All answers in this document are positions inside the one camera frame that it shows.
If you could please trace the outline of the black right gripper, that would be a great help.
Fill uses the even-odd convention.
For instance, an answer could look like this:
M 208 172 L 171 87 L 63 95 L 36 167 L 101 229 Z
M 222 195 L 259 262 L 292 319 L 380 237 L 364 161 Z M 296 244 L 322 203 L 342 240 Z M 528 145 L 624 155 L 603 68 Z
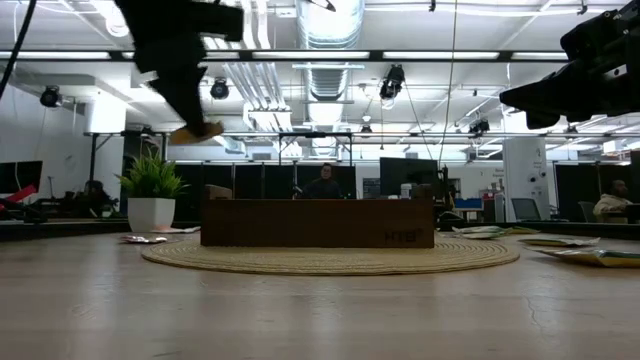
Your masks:
M 640 65 L 622 64 L 604 72 L 565 65 L 541 80 L 499 95 L 507 106 L 527 112 L 529 129 L 548 128 L 561 119 L 582 123 L 594 115 L 640 111 Z

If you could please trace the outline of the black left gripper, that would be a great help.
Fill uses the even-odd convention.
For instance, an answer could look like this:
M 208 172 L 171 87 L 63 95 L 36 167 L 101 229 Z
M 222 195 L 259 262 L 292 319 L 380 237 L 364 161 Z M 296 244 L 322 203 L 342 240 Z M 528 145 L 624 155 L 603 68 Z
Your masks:
M 208 4 L 200 0 L 114 0 L 130 31 L 134 62 L 149 85 L 186 123 L 189 132 L 204 128 L 200 84 L 207 68 L 199 27 Z

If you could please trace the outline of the mango black tea packet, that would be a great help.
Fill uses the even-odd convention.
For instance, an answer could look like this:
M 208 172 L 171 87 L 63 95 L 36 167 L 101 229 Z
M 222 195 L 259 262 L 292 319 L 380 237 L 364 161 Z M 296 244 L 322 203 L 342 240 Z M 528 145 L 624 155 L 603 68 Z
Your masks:
M 191 145 L 207 141 L 224 132 L 224 126 L 220 123 L 205 122 L 195 132 L 188 126 L 183 126 L 169 135 L 170 145 Z

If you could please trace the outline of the brown wooden tea box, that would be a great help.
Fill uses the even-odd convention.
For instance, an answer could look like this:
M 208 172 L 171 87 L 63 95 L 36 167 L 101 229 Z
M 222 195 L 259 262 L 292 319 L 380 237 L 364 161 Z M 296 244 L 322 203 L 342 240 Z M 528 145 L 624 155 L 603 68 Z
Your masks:
M 435 246 L 433 201 L 217 199 L 200 203 L 208 247 L 417 248 Z

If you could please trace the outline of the white pillar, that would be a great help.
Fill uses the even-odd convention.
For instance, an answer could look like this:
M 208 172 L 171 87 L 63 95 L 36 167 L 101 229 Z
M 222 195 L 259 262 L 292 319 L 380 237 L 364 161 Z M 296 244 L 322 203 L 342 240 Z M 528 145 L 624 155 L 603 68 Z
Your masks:
M 550 219 L 549 178 L 543 138 L 508 138 L 503 142 L 506 220 L 516 222 L 516 198 L 533 199 L 542 220 Z

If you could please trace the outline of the grey office chair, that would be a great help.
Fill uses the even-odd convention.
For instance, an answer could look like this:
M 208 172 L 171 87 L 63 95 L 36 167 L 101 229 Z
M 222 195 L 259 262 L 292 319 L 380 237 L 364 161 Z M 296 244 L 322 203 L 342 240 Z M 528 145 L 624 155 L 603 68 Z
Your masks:
M 534 199 L 513 198 L 511 203 L 515 219 L 518 222 L 540 221 L 542 219 Z

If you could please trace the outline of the green plant white pot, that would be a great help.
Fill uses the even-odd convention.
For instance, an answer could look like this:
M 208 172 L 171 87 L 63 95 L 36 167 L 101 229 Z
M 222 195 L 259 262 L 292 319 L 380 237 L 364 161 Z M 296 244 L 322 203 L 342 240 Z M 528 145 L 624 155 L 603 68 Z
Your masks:
M 136 158 L 132 166 L 117 175 L 127 196 L 127 218 L 133 232 L 146 233 L 170 228 L 176 198 L 188 184 L 176 174 L 176 164 L 148 150 Z

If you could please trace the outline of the long overhead light bar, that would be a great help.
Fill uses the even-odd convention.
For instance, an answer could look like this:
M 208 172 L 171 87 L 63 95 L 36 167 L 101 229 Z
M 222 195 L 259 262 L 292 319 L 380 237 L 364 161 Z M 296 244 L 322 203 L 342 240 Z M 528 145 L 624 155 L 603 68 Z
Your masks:
M 22 61 L 45 62 L 131 62 L 131 51 L 20 51 Z M 568 57 L 559 51 L 347 51 L 347 50 L 214 50 L 204 57 L 208 62 L 420 62 L 420 63 L 564 63 Z

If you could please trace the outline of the black monitor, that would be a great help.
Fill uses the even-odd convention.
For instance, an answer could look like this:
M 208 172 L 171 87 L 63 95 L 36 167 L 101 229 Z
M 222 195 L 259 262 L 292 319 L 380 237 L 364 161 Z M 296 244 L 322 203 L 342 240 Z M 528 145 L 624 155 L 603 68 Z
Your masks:
M 0 163 L 0 194 L 13 194 L 33 186 L 39 191 L 42 161 Z
M 435 160 L 380 158 L 380 194 L 399 195 L 402 184 L 428 184 L 439 189 L 438 164 Z

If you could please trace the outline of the red bar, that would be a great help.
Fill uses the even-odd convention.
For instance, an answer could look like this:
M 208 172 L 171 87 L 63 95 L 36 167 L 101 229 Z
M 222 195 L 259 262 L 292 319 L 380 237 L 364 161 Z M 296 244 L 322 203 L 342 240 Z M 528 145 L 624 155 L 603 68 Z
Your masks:
M 37 188 L 34 185 L 29 185 L 18 190 L 16 193 L 9 195 L 6 197 L 6 200 L 12 203 L 18 203 L 24 200 L 25 198 L 36 194 L 38 192 Z

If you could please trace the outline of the round woven placemat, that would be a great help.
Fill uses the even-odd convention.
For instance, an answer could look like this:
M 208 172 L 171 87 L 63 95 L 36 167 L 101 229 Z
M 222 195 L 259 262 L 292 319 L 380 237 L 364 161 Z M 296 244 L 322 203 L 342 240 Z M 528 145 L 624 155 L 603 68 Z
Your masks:
M 454 272 L 517 261 L 516 248 L 491 241 L 438 239 L 432 249 L 205 247 L 196 239 L 153 245 L 143 259 L 230 273 L 382 276 Z

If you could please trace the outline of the black partition wall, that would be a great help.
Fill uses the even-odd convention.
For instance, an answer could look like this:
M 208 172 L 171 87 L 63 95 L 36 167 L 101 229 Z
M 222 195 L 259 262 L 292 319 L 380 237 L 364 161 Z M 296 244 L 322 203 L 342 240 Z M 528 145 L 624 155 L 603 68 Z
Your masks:
M 229 188 L 236 199 L 290 199 L 293 188 L 304 188 L 320 177 L 320 165 L 177 165 L 187 185 L 176 199 L 176 221 L 200 221 L 200 201 L 206 185 Z
M 628 165 L 578 164 L 556 165 L 556 196 L 560 216 L 571 222 L 584 222 L 580 202 L 596 204 L 614 180 L 631 186 Z

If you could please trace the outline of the silver ventilation duct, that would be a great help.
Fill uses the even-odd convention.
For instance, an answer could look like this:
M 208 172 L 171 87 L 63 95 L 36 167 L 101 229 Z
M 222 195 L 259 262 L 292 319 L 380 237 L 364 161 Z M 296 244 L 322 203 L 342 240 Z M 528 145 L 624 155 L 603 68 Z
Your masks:
M 296 0 L 299 45 L 305 50 L 356 48 L 364 19 L 365 0 Z M 310 69 L 306 82 L 319 101 L 336 101 L 345 92 L 349 71 Z

